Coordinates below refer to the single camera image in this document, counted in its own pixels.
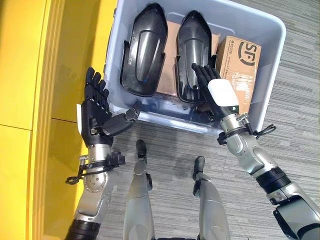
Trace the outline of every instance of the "black joint cover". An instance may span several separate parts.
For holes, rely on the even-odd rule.
[[[286,173],[283,172],[278,166],[265,172],[261,176],[258,176],[256,181],[267,194],[270,194],[291,183]]]
[[[74,219],[69,227],[65,240],[95,240],[100,223]]]

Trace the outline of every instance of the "gray carpet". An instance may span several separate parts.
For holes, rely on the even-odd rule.
[[[286,26],[281,64],[264,120],[264,127],[275,124],[277,130],[261,137],[259,143],[320,205],[319,1],[236,2],[278,16]],[[212,177],[225,204],[231,239],[286,239],[264,191],[226,147],[209,136],[145,122],[115,139],[113,148],[126,156],[126,165],[116,169],[119,184],[98,239],[122,239],[138,139],[143,139],[148,148],[148,171],[153,180],[149,196],[156,237],[197,237],[199,199],[192,195],[191,176],[194,159],[203,155],[205,172]]]

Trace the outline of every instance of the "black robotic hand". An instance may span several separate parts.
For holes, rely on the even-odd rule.
[[[138,119],[140,113],[140,102],[136,102],[126,113],[112,117],[107,101],[109,91],[105,89],[105,86],[106,82],[101,80],[101,74],[95,73],[95,70],[89,67],[85,76],[84,101],[80,109],[80,105],[77,107],[78,129],[81,131],[81,136],[89,152],[100,151],[103,153],[104,146],[111,147],[114,136],[129,129]],[[122,156],[120,152],[103,153],[99,155],[100,158],[101,156],[104,157],[102,159],[96,159],[96,157],[88,159],[88,156],[81,156],[77,176],[68,177],[65,183],[74,185],[86,175],[103,173],[126,164],[125,156]],[[100,169],[84,173],[84,171],[96,168]]]
[[[230,114],[239,114],[237,96],[230,83],[221,79],[219,72],[210,66],[191,65],[197,76],[198,85],[213,117],[220,121]]]
[[[136,102],[126,113],[112,117],[101,74],[89,67],[85,77],[84,101],[81,104],[81,136],[87,148],[94,144],[111,146],[114,136],[129,129],[138,119],[140,103]]]

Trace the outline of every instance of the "cardboard box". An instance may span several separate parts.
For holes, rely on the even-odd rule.
[[[219,45],[216,68],[231,82],[239,100],[239,113],[248,113],[253,95],[261,46],[227,36]]]
[[[171,95],[178,97],[175,63],[177,56],[177,35],[180,28],[180,24],[167,21],[168,25],[168,37],[166,39],[164,52],[165,60],[156,91],[158,93]],[[211,38],[211,54],[214,55],[217,52],[220,35],[212,34]]]

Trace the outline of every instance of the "clear plastic bin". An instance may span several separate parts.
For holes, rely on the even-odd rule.
[[[277,17],[228,0],[153,0],[165,11],[166,19],[181,24],[191,10],[201,12],[213,34],[236,36],[262,46],[249,119],[254,130],[260,131],[266,115],[280,56],[286,37],[286,27]],[[179,99],[155,94],[138,97],[120,85],[124,40],[132,34],[135,17],[150,0],[118,0],[107,50],[104,79],[110,91],[110,110],[119,114],[137,99],[142,101],[139,120],[197,133],[217,135],[219,123],[204,124],[193,113],[192,105]]]

